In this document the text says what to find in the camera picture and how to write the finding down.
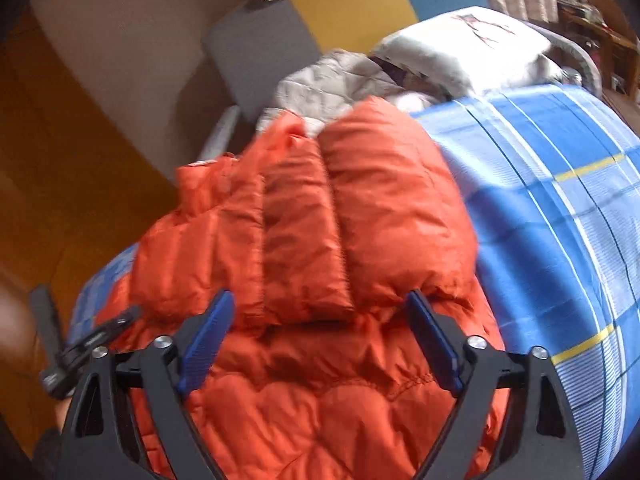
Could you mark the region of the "blue plaid bed sheet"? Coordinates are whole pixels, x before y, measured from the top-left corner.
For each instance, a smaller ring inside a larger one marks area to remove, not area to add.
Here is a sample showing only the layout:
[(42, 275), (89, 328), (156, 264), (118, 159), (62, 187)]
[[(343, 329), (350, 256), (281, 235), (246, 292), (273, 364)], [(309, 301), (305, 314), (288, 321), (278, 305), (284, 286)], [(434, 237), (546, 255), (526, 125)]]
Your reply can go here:
[[(481, 337), (497, 350), (547, 350), (572, 409), (582, 472), (599, 478), (639, 423), (638, 136), (575, 86), (405, 114), (439, 148), (471, 219), (475, 274), (502, 347)], [(139, 243), (88, 281), (70, 338), (108, 320), (100, 312)]]

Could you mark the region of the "orange puffer down jacket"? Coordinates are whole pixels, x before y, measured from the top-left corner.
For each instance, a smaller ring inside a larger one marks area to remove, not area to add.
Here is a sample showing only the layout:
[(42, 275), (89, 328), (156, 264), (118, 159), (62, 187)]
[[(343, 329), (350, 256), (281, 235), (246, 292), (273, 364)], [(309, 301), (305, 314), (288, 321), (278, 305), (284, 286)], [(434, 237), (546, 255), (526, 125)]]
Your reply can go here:
[(408, 479), (454, 401), (409, 328), (420, 290), (502, 347), (459, 189), (423, 128), (368, 99), (306, 136), (280, 115), (239, 157), (183, 167), (100, 312), (145, 347), (229, 289), (235, 317), (186, 406), (230, 479)]

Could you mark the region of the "grey round fan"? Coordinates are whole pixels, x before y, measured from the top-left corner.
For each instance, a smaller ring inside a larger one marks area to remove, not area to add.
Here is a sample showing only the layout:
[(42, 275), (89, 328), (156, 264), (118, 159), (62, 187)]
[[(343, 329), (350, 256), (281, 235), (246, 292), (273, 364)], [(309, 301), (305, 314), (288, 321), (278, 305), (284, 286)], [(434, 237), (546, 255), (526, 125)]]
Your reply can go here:
[(570, 40), (557, 32), (552, 32), (548, 28), (536, 25), (531, 22), (524, 22), (536, 32), (539, 32), (544, 38), (550, 41), (555, 49), (569, 55), (578, 65), (577, 70), (582, 75), (582, 86), (592, 93), (596, 98), (601, 99), (603, 93), (602, 76), (600, 70), (589, 53), (579, 44)]

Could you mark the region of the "grey yellow blue headboard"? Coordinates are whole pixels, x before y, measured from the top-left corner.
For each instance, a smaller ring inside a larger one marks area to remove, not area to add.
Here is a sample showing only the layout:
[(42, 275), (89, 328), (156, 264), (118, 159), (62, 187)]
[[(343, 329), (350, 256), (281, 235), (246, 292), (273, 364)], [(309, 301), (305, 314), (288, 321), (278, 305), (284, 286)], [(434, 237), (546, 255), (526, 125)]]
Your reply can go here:
[(488, 0), (247, 0), (205, 36), (231, 99), (256, 122), (281, 79), (332, 49), (367, 53), (411, 24)]

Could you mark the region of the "white embroidered pillow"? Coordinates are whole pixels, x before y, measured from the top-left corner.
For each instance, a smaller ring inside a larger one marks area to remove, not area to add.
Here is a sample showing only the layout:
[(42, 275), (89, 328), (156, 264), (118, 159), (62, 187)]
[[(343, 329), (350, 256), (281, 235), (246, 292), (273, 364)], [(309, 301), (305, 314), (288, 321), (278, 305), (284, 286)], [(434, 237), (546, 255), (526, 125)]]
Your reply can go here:
[(529, 25), (471, 6), (393, 32), (372, 54), (457, 99), (560, 80), (550, 50), (551, 42)]

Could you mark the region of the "wooden cluttered side table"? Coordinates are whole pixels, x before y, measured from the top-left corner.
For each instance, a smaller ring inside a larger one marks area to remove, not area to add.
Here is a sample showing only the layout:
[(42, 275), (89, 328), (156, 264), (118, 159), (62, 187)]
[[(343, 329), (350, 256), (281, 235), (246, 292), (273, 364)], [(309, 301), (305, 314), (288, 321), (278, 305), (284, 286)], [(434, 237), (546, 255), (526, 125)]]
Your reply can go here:
[(615, 0), (556, 0), (559, 23), (582, 38), (602, 86), (632, 102), (639, 96), (639, 37)]

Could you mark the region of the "white bedside stool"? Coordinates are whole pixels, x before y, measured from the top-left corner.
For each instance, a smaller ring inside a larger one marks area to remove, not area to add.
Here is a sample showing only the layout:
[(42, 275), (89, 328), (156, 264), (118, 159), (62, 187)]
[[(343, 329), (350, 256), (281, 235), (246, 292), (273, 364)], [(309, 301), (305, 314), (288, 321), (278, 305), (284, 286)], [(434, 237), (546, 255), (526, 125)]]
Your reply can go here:
[(224, 154), (234, 135), (236, 125), (241, 118), (241, 109), (237, 105), (229, 106), (221, 115), (213, 130), (209, 133), (203, 148), (198, 154), (198, 162), (207, 162)]

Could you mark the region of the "beige quilted jacket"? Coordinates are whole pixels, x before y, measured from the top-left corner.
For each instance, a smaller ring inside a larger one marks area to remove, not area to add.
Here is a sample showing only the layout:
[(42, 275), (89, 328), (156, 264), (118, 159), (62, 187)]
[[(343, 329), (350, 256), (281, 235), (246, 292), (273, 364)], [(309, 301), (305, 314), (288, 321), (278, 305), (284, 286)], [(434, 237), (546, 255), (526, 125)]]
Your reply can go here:
[(319, 61), (282, 79), (257, 119), (264, 133), (284, 112), (303, 119), (304, 135), (314, 138), (359, 102), (376, 96), (406, 113), (445, 102), (441, 88), (380, 58), (335, 49)]

